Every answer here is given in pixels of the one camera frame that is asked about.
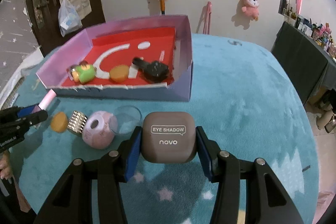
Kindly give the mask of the person's left hand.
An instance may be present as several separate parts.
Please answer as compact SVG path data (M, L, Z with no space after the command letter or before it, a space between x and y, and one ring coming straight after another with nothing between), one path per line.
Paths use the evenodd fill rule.
M9 180L13 176L13 169L10 163L10 153L5 151L0 160L1 179Z

